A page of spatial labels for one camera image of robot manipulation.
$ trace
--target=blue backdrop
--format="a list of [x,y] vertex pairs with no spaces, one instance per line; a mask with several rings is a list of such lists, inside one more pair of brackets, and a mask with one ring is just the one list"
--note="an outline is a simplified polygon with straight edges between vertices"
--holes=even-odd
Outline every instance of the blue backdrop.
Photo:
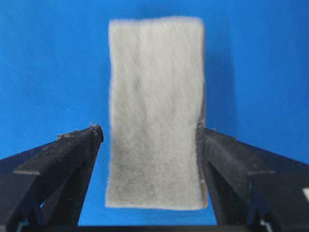
[[207,127],[309,163],[309,1],[0,1],[0,158],[98,123],[81,225],[215,224],[200,211],[104,207],[110,158],[108,22],[168,15],[206,26]]

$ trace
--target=fuzzy texture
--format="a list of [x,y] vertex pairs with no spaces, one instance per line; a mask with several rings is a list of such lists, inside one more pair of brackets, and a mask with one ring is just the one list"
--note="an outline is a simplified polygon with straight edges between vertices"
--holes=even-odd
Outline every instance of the fuzzy texture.
[[112,158],[106,206],[203,207],[196,152],[203,33],[202,22],[189,17],[110,22]]

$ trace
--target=blue background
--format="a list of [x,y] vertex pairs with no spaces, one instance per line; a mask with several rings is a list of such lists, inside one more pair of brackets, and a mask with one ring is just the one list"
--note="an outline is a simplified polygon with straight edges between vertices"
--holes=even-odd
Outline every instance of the blue background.
[[207,127],[309,163],[309,1],[0,1],[0,158],[102,126],[81,225],[215,224],[200,211],[108,209],[108,22],[168,15],[206,27]]

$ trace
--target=white felt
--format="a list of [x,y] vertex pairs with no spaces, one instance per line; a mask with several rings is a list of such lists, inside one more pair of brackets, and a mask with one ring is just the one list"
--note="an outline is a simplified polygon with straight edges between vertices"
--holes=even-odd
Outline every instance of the white felt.
[[196,152],[203,33],[202,22],[189,17],[110,22],[112,158],[106,206],[203,207]]

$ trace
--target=fabric sample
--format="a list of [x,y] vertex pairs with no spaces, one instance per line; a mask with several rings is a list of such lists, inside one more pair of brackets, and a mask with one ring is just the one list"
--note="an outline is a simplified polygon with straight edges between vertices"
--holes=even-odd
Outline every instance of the fabric sample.
[[197,18],[110,22],[112,158],[106,206],[205,206],[196,143],[203,124],[203,40]]

